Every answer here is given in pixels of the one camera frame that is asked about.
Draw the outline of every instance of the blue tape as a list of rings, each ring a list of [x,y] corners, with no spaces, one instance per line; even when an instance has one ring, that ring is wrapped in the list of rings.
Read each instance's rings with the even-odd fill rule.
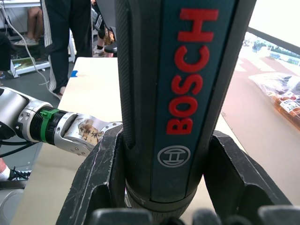
[[[77,76],[76,76],[77,73],[78,73],[77,70],[73,70],[72,73],[71,73],[71,77],[77,77]]]

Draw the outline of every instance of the person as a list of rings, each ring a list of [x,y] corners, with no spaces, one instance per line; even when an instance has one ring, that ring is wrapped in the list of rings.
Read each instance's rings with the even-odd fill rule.
[[[10,70],[10,54],[11,43],[4,33],[0,33],[0,78],[2,77],[4,71]]]
[[[38,45],[38,41],[43,34],[43,11],[41,7],[28,9],[27,36],[24,37],[27,46]],[[15,42],[16,46],[24,46],[23,40]]]
[[[92,9],[95,10],[97,18],[94,24],[94,27],[98,30],[97,34],[97,45],[93,49],[93,57],[105,57],[104,52],[104,36],[105,36],[105,27],[104,22],[100,13],[100,10],[97,6],[96,0],[91,0]]]
[[[4,160],[0,158],[0,181],[28,180],[30,175],[31,171],[15,170],[15,167],[12,170],[9,169]]]
[[[68,83],[69,29],[78,57],[92,57],[90,0],[41,0],[45,49],[49,54],[49,90],[61,98]]]

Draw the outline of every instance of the red bosch logo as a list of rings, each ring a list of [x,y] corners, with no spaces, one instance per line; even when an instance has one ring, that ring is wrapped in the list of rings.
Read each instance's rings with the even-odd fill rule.
[[[202,31],[202,24],[204,21],[216,21],[218,19],[217,9],[183,8],[180,12],[180,19],[193,21],[193,27],[192,31],[178,32],[177,40],[179,42],[212,42],[214,33]],[[197,111],[198,102],[195,97],[186,94],[193,87],[191,92],[196,96],[205,85],[199,72],[210,60],[208,47],[203,45],[199,49],[200,59],[192,64],[186,63],[184,60],[187,52],[186,46],[182,45],[177,49],[174,56],[177,69],[185,74],[175,74],[172,79],[172,91],[179,96],[174,97],[169,103],[169,113],[175,118],[170,119],[167,123],[166,133],[168,135],[187,135],[192,132],[193,120],[190,117]],[[188,104],[188,109],[179,110],[178,105],[180,104]]]

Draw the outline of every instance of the black pants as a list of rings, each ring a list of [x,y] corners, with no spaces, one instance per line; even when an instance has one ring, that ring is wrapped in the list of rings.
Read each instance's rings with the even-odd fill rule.
[[[45,48],[51,65],[49,89],[58,93],[68,83],[69,29],[77,57],[91,57],[90,0],[41,0]]]
[[[0,71],[10,70],[11,43],[4,33],[0,33]]]

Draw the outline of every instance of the black cable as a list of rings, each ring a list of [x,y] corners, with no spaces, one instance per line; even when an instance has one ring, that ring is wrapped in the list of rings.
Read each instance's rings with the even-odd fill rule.
[[[16,149],[16,150],[9,151],[9,152],[7,152],[7,153],[1,154],[1,155],[0,155],[0,158],[3,158],[3,157],[5,157],[5,156],[10,156],[10,155],[15,154],[15,153],[17,153],[17,152],[20,152],[20,151],[22,151],[22,150],[24,150],[24,149],[26,149],[26,148],[28,148],[28,147],[34,145],[34,144],[36,144],[36,143],[27,144],[27,145],[24,145],[23,147],[20,147],[20,148]]]
[[[10,145],[10,146],[16,146],[16,145],[25,145],[30,144],[32,142],[4,142],[0,140],[0,145]]]

